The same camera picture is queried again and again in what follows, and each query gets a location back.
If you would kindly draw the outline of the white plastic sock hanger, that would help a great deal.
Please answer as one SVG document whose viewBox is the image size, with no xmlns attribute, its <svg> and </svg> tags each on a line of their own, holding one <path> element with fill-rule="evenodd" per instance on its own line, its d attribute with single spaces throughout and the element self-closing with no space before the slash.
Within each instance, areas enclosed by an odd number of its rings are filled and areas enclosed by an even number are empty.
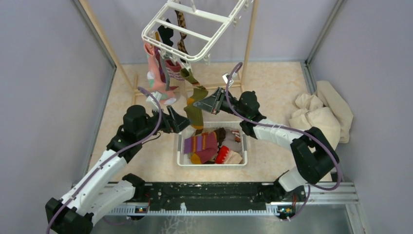
<svg viewBox="0 0 413 234">
<path fill-rule="evenodd" d="M 198 9 L 198 10 L 210 12 L 210 13 L 225 16 L 225 17 L 230 15 L 231 11 L 234 9 L 234 7 L 236 6 L 236 4 L 238 2 L 238 0 L 178 0 L 178 1 L 179 1 L 179 3 L 181 3 L 182 5 L 185 5 L 185 6 L 191 6 L 191 3 L 193 2 L 195 4 L 196 9 Z M 231 26 L 235 27 L 239 23 L 239 21 L 241 20 L 243 12 L 246 11 L 250 6 L 252 6 L 252 5 L 249 5 L 248 7 L 246 7 L 245 5 L 242 5 L 239 13 L 235 17 L 236 22 L 235 23 L 231 22 L 229 24 L 228 28 L 231 27 Z M 202 18 L 199 18 L 199 17 L 194 16 L 194 15 L 190 15 L 190 14 L 187 14 L 187 13 L 183 13 L 183 14 L 185 16 L 186 27 L 187 27 L 188 30 L 194 31 L 194 32 L 202 34 L 202 35 L 205 35 L 207 37 L 212 37 L 214 35 L 214 33 L 217 32 L 217 30 L 221 26 L 221 24 L 219 22 L 216 22 L 216 21 L 212 21 L 212 20 L 208 20 L 208 19 L 202 19 Z M 178 25 L 176 13 L 173 9 L 168 9 L 164 13 L 163 16 L 166 18 L 167 22 Z M 152 30 L 155 32 L 158 29 L 159 26 L 160 25 L 158 23 L 155 24 L 154 27 L 152 28 Z M 178 38 L 179 36 L 180 36 L 179 32 L 174 31 L 173 37 Z M 193 50 L 190 49 L 190 46 L 186 46 L 186 49 L 187 49 L 187 52 L 188 52 L 187 54 L 191 55 L 191 56 L 198 54 L 201 51 L 201 49 L 206 45 L 206 41 L 195 38 L 193 36 L 187 35 L 187 39 L 188 39 L 189 42 L 195 42 L 196 43 L 195 49 L 193 49 Z"/>
</svg>

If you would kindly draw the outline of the grey sock in basket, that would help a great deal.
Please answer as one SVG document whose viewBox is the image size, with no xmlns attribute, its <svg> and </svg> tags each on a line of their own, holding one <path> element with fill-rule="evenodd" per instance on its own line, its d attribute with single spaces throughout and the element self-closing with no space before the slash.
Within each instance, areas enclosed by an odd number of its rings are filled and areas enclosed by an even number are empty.
<svg viewBox="0 0 413 234">
<path fill-rule="evenodd" d="M 240 132 L 235 129 L 225 129 L 225 138 L 222 146 L 226 146 L 228 149 L 240 153 L 242 151 Z"/>
</svg>

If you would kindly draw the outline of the white plastic basket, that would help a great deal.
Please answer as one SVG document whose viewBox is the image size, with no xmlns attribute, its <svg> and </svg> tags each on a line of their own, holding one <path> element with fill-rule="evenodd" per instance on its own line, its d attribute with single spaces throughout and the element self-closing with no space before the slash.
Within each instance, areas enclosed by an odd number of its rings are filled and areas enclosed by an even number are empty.
<svg viewBox="0 0 413 234">
<path fill-rule="evenodd" d="M 178 135 L 181 167 L 239 168 L 247 164 L 246 135 L 235 121 L 205 122 L 204 129 L 187 127 Z"/>
</svg>

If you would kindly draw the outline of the black hanging sock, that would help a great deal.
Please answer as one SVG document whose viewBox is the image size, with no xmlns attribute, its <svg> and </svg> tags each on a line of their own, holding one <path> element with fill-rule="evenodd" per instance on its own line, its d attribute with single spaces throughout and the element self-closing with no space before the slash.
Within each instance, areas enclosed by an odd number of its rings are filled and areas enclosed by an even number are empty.
<svg viewBox="0 0 413 234">
<path fill-rule="evenodd" d="M 161 38 L 161 41 L 163 44 L 172 47 L 173 46 L 173 41 L 171 38 L 174 35 L 174 30 L 172 28 L 166 27 L 164 25 L 160 25 L 158 27 L 158 33 Z"/>
</svg>

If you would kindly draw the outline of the wooden hanger rack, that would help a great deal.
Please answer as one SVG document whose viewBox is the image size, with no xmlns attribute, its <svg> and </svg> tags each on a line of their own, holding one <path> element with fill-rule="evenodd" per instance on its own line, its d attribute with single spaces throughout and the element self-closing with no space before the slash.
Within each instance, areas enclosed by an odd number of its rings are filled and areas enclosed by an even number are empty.
<svg viewBox="0 0 413 234">
<path fill-rule="evenodd" d="M 104 52 L 106 53 L 109 62 L 112 64 L 112 66 L 116 69 L 119 70 L 124 78 L 124 81 L 130 88 L 130 94 L 132 96 L 131 103 L 135 104 L 136 103 L 136 98 L 138 96 L 141 96 L 140 91 L 137 89 L 137 84 L 138 84 L 138 76 L 135 76 L 133 81 L 130 81 L 128 75 L 126 74 L 122 64 L 120 63 L 120 60 L 118 56 L 116 55 L 114 49 L 112 48 L 112 45 L 110 41 L 107 39 L 106 34 L 103 30 L 103 28 L 100 26 L 100 23 L 94 14 L 90 4 L 86 0 L 77 0 L 75 3 L 78 5 L 78 9 L 81 12 L 83 18 L 86 20 L 86 22 L 89 24 L 89 27 L 91 28 L 91 31 L 95 34 L 98 42 L 101 44 L 101 47 L 103 48 Z M 206 63 L 210 63 L 210 50 L 211 48 L 215 45 L 217 40 L 222 36 L 224 31 L 228 28 L 229 24 L 231 22 L 235 23 L 236 22 L 236 15 L 239 13 L 241 6 L 245 5 L 248 7 L 249 5 L 253 6 L 253 10 L 251 13 L 251 20 L 250 20 L 250 26 L 249 26 L 249 31 L 248 31 L 248 39 L 246 43 L 246 48 L 245 48 L 245 55 L 244 55 L 244 68 L 242 70 L 242 74 L 240 75 L 240 78 L 235 81 L 234 86 L 239 87 L 243 89 L 244 87 L 244 76 L 246 75 L 246 66 L 249 62 L 249 57 L 250 57 L 250 48 L 252 44 L 252 39 L 254 35 L 254 27 L 255 27 L 255 21 L 256 21 L 256 14 L 257 14 L 257 9 L 259 2 L 257 0 L 251 0 L 251 1 L 246 1 L 246 0 L 240 0 L 237 2 L 236 6 L 234 9 L 231 11 L 230 15 L 225 17 L 221 15 L 216 15 L 210 12 L 198 10 L 195 7 L 195 4 L 192 2 L 191 6 L 185 6 L 179 3 L 177 0 L 168 0 L 163 7 L 157 12 L 157 14 L 154 16 L 154 18 L 148 23 L 148 25 L 144 28 L 142 31 L 141 37 L 144 42 L 147 42 L 149 44 L 152 44 L 153 46 L 157 47 L 160 49 L 160 54 L 165 56 L 169 56 L 170 59 L 174 62 L 178 61 L 180 62 L 181 60 L 185 60 L 186 63 L 184 64 L 187 68 L 190 67 L 191 63 L 198 62 L 200 60 L 204 60 Z M 179 27 L 178 25 L 169 23 L 166 21 L 166 18 L 163 16 L 164 13 L 168 9 L 173 9 L 173 10 L 178 10 L 183 13 L 187 13 L 190 15 L 197 16 L 202 19 L 207 19 L 207 20 L 212 20 L 219 22 L 221 26 L 217 30 L 217 32 L 214 33 L 212 37 L 207 37 L 205 35 L 196 33 L 194 31 L 190 31 L 188 29 L 183 29 Z M 173 47 L 167 46 L 163 44 L 162 42 L 156 40 L 155 32 L 152 30 L 155 24 L 159 25 L 164 25 L 166 27 L 172 28 L 176 32 L 184 32 L 189 36 L 193 36 L 195 38 L 201 39 L 206 41 L 206 45 L 201 49 L 201 51 L 196 54 L 196 55 L 188 55 L 185 54 L 178 49 L 175 49 Z"/>
</svg>

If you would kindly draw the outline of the red white sock in basket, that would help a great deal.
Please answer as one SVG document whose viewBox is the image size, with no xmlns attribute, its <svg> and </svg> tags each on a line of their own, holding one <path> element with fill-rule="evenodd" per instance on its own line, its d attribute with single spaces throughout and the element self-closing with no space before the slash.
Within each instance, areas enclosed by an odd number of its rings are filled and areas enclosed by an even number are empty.
<svg viewBox="0 0 413 234">
<path fill-rule="evenodd" d="M 216 158 L 216 164 L 240 164 L 243 161 L 242 156 L 226 146 L 222 146 Z"/>
</svg>

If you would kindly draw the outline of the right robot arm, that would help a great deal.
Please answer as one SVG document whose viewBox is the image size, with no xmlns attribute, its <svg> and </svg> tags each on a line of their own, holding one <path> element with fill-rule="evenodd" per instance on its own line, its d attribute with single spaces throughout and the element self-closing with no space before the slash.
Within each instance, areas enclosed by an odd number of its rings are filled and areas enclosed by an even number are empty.
<svg viewBox="0 0 413 234">
<path fill-rule="evenodd" d="M 315 185 L 332 169 L 338 168 L 337 153 L 319 128 L 298 130 L 270 121 L 260 113 L 254 91 L 245 91 L 235 98 L 228 90 L 219 87 L 212 95 L 193 105 L 214 115 L 223 111 L 238 116 L 247 136 L 290 150 L 295 166 L 278 177 L 272 188 L 280 201 L 287 201 L 297 187 Z"/>
</svg>

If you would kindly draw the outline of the brown argyle sock in basket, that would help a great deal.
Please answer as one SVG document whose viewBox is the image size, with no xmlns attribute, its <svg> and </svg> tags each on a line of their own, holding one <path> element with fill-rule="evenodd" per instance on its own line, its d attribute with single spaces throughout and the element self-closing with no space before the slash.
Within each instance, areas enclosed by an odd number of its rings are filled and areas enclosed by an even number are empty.
<svg viewBox="0 0 413 234">
<path fill-rule="evenodd" d="M 218 147 L 220 147 L 225 140 L 226 137 L 226 130 L 224 128 L 218 128 L 214 130 L 214 133 L 216 135 L 216 140 Z"/>
</svg>

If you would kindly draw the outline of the olive green striped sock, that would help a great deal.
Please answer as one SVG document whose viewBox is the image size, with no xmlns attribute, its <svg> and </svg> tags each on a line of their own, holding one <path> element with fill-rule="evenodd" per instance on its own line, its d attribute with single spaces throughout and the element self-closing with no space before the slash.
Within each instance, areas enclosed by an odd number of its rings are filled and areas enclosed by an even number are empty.
<svg viewBox="0 0 413 234">
<path fill-rule="evenodd" d="M 187 105 L 184 108 L 184 111 L 191 122 L 191 126 L 196 130 L 202 130 L 204 128 L 202 110 L 194 106 L 194 103 L 206 98 L 208 90 L 194 77 L 191 69 L 182 68 L 180 70 L 180 75 L 184 80 L 188 81 L 193 88 L 193 93 L 187 99 Z"/>
</svg>

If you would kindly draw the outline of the maroon striped beige sock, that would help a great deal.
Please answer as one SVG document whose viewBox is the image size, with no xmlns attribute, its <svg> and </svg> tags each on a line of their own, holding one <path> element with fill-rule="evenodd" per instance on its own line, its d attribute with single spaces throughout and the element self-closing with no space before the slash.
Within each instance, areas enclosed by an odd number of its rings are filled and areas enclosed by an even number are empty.
<svg viewBox="0 0 413 234">
<path fill-rule="evenodd" d="M 182 81 L 184 78 L 181 76 L 181 65 L 178 62 L 173 62 L 170 59 L 165 60 L 166 69 L 170 78 Z"/>
</svg>

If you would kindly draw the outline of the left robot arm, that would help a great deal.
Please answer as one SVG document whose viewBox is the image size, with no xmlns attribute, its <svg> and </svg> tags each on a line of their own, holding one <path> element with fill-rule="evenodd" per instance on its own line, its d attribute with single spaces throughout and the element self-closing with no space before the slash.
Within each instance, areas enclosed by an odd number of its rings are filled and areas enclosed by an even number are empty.
<svg viewBox="0 0 413 234">
<path fill-rule="evenodd" d="M 167 106 L 167 111 L 153 110 L 150 116 L 141 105 L 127 109 L 123 124 L 92 169 L 61 198 L 51 198 L 46 203 L 46 233 L 89 234 L 121 203 L 131 199 L 139 202 L 145 198 L 145 181 L 134 174 L 127 174 L 111 189 L 104 188 L 151 136 L 158 132 L 177 134 L 190 125 L 190 120 L 171 106 Z"/>
</svg>

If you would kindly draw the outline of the pink patterned sock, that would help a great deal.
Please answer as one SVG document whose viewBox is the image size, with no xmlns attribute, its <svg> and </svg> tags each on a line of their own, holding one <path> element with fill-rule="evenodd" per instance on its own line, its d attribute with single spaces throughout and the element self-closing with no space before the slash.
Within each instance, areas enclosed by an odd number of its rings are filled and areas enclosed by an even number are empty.
<svg viewBox="0 0 413 234">
<path fill-rule="evenodd" d="M 144 49 L 147 55 L 148 72 L 147 79 L 153 92 L 161 94 L 160 102 L 164 105 L 171 105 L 177 101 L 173 91 L 166 90 L 166 84 L 162 82 L 159 63 L 156 59 L 155 47 L 147 42 L 144 43 Z"/>
</svg>

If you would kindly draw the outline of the brown argyle hanging sock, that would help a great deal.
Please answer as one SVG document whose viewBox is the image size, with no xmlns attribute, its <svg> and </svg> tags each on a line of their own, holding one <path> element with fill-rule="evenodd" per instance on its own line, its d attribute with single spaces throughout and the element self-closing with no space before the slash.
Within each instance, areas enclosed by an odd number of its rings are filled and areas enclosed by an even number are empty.
<svg viewBox="0 0 413 234">
<path fill-rule="evenodd" d="M 183 12 L 178 11 L 178 10 L 174 10 L 174 11 L 176 13 L 178 26 L 183 28 L 183 29 L 186 29 L 187 28 L 186 27 L 186 21 L 185 21 L 185 16 L 184 16 Z M 177 43 L 177 48 L 178 48 L 179 51 L 187 54 L 188 52 L 187 52 L 186 46 L 185 46 L 185 39 L 187 37 L 187 34 L 184 33 L 184 32 L 180 32 L 179 34 L 180 34 L 180 40 Z"/>
</svg>

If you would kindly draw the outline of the purple maroon striped sock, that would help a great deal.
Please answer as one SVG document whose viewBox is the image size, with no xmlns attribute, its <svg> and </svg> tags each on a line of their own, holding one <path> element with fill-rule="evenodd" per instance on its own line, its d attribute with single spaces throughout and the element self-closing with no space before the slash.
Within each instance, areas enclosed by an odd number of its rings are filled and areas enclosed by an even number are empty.
<svg viewBox="0 0 413 234">
<path fill-rule="evenodd" d="M 212 160 L 218 152 L 218 144 L 214 132 L 202 133 L 184 140 L 183 153 L 189 155 L 192 164 L 205 164 Z"/>
</svg>

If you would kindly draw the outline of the aluminium frame rail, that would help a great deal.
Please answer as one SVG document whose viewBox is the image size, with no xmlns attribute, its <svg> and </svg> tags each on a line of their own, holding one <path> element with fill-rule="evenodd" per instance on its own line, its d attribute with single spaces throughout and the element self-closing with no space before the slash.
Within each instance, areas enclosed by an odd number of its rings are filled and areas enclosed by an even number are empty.
<svg viewBox="0 0 413 234">
<path fill-rule="evenodd" d="M 116 184 L 107 184 L 105 190 L 111 189 Z M 355 219 L 359 217 L 357 211 L 357 205 L 359 203 L 359 198 L 356 193 L 356 188 L 354 184 L 350 182 L 343 182 L 335 190 L 327 191 L 323 189 L 323 184 L 320 183 L 318 186 L 306 187 L 307 199 L 303 204 L 306 205 L 345 205 L 349 212 L 349 219 L 351 224 L 354 224 Z M 281 219 L 273 216 L 277 221 L 289 221 L 298 216 L 298 213 L 302 210 L 302 205 L 300 209 L 296 211 L 296 214 L 289 219 Z"/>
</svg>

